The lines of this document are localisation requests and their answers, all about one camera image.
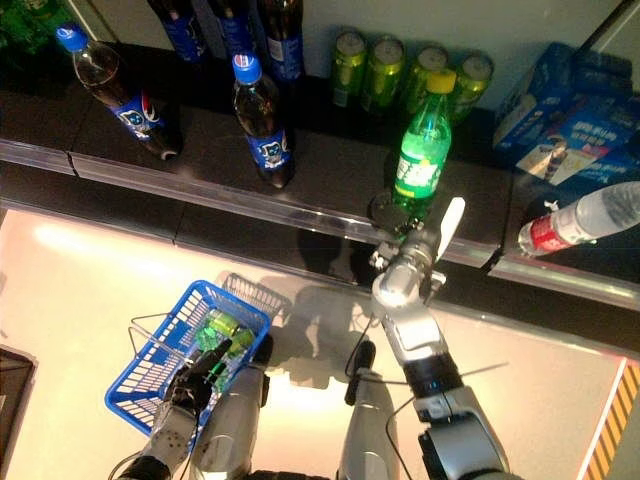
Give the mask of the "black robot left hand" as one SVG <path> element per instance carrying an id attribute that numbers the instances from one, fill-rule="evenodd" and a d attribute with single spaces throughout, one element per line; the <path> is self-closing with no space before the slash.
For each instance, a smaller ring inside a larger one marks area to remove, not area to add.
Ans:
<path id="1" fill-rule="evenodd" d="M 224 357 L 232 345 L 231 339 L 223 340 L 213 350 L 203 352 L 191 365 L 181 367 L 174 375 L 164 400 L 199 415 L 208 405 L 217 379 L 225 372 Z"/>

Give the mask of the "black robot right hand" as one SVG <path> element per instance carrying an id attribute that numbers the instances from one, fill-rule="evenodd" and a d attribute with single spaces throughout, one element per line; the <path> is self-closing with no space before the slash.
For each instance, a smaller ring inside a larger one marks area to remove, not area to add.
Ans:
<path id="1" fill-rule="evenodd" d="M 466 210 L 466 201 L 461 196 L 436 194 L 432 202 L 419 209 L 423 214 L 410 213 L 393 201 L 390 190 L 377 194 L 369 203 L 368 215 L 372 224 L 389 233 L 398 241 L 411 235 L 435 243 L 434 260 L 442 258 L 455 236 Z"/>

